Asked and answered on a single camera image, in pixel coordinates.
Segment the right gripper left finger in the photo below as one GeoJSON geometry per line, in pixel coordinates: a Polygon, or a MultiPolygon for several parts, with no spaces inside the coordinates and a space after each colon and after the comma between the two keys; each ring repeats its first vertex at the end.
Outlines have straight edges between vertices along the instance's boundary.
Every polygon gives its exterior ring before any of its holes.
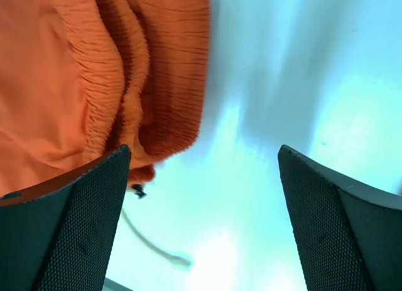
{"type": "Polygon", "coordinates": [[[126,191],[127,145],[1,197],[2,290],[101,290],[126,191]]]}

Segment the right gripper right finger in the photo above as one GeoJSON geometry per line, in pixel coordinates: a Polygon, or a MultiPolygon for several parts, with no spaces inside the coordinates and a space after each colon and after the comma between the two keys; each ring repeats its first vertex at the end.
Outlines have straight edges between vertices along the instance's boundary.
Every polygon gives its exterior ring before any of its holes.
{"type": "Polygon", "coordinates": [[[293,148],[280,179],[308,290],[401,289],[401,197],[293,148]]]}

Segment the orange shorts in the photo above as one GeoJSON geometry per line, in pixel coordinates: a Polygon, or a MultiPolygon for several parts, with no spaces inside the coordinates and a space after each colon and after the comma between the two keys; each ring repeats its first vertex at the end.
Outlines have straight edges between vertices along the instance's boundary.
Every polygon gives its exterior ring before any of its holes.
{"type": "Polygon", "coordinates": [[[1,193],[128,145],[143,197],[197,139],[209,40],[210,0],[1,0],[1,193]]]}

